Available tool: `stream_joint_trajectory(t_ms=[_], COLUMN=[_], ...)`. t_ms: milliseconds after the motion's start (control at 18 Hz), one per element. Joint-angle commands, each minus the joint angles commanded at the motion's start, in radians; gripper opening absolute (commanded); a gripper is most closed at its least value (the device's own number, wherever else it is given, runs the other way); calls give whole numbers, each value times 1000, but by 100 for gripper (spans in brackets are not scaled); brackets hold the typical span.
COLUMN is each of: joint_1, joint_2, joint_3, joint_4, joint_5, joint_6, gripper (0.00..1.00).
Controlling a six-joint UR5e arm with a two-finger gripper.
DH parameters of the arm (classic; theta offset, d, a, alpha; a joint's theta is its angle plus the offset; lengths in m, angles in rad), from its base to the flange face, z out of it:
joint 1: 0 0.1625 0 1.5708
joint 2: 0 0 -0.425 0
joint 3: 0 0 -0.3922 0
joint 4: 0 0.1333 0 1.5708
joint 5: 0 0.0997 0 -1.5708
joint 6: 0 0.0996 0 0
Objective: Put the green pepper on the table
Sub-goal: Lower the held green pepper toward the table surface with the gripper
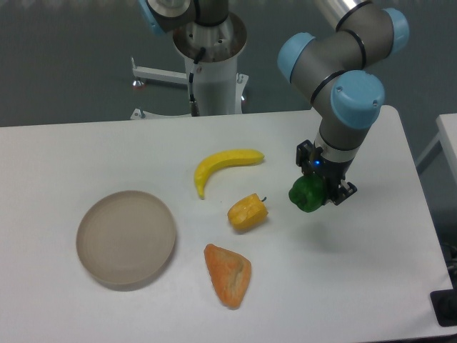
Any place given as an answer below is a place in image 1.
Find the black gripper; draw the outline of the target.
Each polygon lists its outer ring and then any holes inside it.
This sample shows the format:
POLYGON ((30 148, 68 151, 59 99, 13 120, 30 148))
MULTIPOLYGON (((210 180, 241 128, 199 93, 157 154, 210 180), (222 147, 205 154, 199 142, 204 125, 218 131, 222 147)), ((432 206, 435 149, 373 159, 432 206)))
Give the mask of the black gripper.
POLYGON ((334 162, 324 159, 322 156, 313 158, 314 145, 305 140, 296 147, 296 165, 303 175, 315 172, 326 183, 328 193, 331 193, 331 201, 335 206, 346 201, 357 192, 357 187, 346 182, 346 172, 353 160, 334 162))

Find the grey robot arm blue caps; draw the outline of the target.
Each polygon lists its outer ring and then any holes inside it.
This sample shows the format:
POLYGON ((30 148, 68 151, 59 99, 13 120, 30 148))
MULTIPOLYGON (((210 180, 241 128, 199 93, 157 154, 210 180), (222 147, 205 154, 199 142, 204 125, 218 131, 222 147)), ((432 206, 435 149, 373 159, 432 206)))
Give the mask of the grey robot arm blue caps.
MULTIPOLYGON (((383 84, 366 73, 366 67, 403 49, 410 34, 400 11, 381 9, 371 1, 316 5, 334 34, 324 40, 295 34, 277 58, 283 77, 321 115, 316 138, 297 146, 302 175, 288 193, 304 212, 340 204, 356 192, 346 172, 385 99, 383 84)), ((156 34, 171 33, 184 58, 191 115, 240 112, 237 59, 247 31, 228 2, 141 1, 139 6, 149 28, 156 34)))

